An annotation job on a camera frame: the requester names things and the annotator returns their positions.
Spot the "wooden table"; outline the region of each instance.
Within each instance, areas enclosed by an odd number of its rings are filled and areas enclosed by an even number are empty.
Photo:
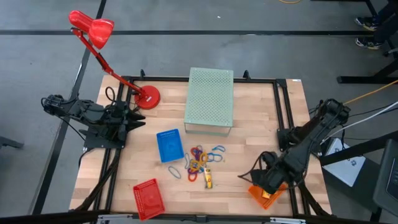
[[[126,147],[122,150],[112,201],[113,212],[137,212],[132,188],[146,180],[156,178],[165,204],[166,213],[212,214],[212,215],[292,215],[289,193],[284,192],[268,209],[263,210],[248,194],[250,183],[237,178],[247,172],[262,151],[279,153],[276,129],[278,128],[272,85],[263,83],[234,83],[233,128],[228,137],[203,134],[186,134],[183,127],[188,82],[135,82],[154,85],[161,101],[152,110],[141,110],[146,116],[146,125],[128,134]],[[104,76],[97,103],[110,104],[105,97],[107,86],[118,89],[119,82]],[[290,105],[296,126],[309,120],[303,86],[300,80],[287,80]],[[287,118],[284,113],[285,126]],[[205,180],[199,175],[189,182],[184,169],[185,160],[162,164],[157,147],[156,134],[178,128],[185,152],[201,144],[206,151],[216,145],[224,145],[224,161],[210,162],[212,189],[205,189]],[[79,206],[98,182],[104,149],[94,149],[82,160],[70,208]],[[177,168],[181,179],[168,171],[168,166]],[[311,157],[306,185],[324,210],[331,212],[329,199],[319,161]],[[104,208],[107,185],[103,190],[100,208]],[[303,213],[299,190],[296,189],[298,209]]]

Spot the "lamp base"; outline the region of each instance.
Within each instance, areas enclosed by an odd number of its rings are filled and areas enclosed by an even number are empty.
[[[154,86],[143,86],[141,88],[144,90],[146,96],[135,95],[134,101],[136,105],[144,110],[149,110],[157,106],[160,101],[159,90]]]

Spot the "sneaker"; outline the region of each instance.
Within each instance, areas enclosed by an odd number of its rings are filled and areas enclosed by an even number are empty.
[[[363,48],[378,50],[383,43],[374,41],[372,37],[358,37],[355,39],[355,44]]]
[[[380,26],[373,17],[357,17],[355,23],[370,31],[375,31]]]

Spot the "red plastic basket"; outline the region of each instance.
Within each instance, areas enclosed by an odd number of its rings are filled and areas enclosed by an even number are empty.
[[[156,179],[148,180],[132,188],[141,221],[164,213],[164,204]]]

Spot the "gray floor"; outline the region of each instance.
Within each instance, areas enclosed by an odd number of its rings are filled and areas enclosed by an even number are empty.
[[[386,1],[374,1],[376,9]],[[68,13],[95,17],[100,1],[1,0],[0,29],[68,29]],[[117,30],[361,30],[356,16],[368,16],[363,2],[311,2],[286,5],[277,0],[108,1],[103,17]],[[0,35],[0,136],[25,143],[0,151],[0,217],[29,210],[60,121],[39,103],[49,94],[68,96],[84,52],[74,36]],[[381,51],[364,50],[352,37],[270,36],[113,36],[101,51],[120,74],[187,76],[190,67],[248,69],[252,77],[299,78],[309,108],[319,99],[346,101],[378,85],[339,85],[339,75],[370,75],[391,62]],[[80,98],[95,100],[101,71],[90,57]],[[396,87],[350,105],[352,112],[384,106],[398,98]],[[359,116],[350,122],[361,119]],[[374,138],[397,129],[393,113],[348,129],[346,136]],[[347,140],[348,144],[359,141]],[[44,212],[67,211],[77,174],[82,141],[68,130]],[[379,161],[382,151],[367,157]],[[333,213],[367,220],[370,212],[328,187]],[[383,211],[381,221],[398,218]]]

